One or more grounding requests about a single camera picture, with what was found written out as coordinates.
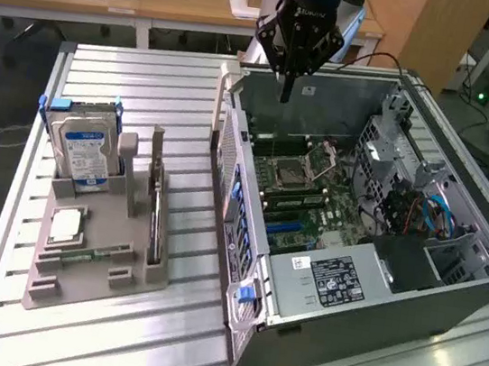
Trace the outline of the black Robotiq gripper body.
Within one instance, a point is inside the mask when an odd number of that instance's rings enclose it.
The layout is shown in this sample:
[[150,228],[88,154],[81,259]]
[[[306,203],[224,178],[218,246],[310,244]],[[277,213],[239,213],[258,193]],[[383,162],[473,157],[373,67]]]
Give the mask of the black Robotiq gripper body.
[[278,24],[282,29],[296,25],[308,31],[315,28],[325,34],[337,24],[337,8],[341,0],[281,0]]

